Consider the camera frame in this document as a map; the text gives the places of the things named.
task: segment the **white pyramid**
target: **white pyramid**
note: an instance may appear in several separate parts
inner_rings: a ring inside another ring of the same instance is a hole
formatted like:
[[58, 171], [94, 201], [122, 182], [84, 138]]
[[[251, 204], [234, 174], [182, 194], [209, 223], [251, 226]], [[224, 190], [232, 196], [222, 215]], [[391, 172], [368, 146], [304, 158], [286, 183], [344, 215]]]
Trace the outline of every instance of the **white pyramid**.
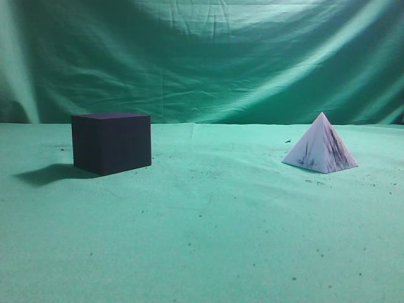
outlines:
[[359, 166], [324, 113], [282, 162], [324, 174]]

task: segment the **green tablecloth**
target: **green tablecloth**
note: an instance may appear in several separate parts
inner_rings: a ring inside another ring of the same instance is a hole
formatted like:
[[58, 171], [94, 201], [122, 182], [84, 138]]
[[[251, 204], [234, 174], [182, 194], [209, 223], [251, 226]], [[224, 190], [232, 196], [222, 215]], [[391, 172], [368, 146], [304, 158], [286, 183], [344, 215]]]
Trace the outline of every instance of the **green tablecloth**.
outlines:
[[0, 302], [401, 302], [404, 127], [335, 126], [328, 175], [281, 163], [308, 127], [154, 124], [97, 177], [69, 124], [0, 124]]

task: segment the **cube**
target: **cube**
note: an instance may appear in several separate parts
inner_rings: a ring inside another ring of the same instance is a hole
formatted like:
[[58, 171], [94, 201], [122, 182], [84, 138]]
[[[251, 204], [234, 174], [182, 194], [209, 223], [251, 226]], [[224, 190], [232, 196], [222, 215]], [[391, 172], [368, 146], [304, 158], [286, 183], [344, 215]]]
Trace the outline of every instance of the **cube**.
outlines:
[[73, 162], [110, 175], [152, 164], [150, 116], [127, 112], [71, 116]]

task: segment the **cube's side face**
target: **cube's side face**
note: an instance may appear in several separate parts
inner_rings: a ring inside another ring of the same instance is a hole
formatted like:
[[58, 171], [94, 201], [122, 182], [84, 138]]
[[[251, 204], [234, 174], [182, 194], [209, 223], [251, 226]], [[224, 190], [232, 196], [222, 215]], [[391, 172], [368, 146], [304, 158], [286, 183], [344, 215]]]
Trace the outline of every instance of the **cube's side face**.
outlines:
[[105, 120], [102, 134], [105, 174], [152, 164], [150, 116]]
[[74, 166], [103, 174], [100, 123], [85, 117], [71, 117]]

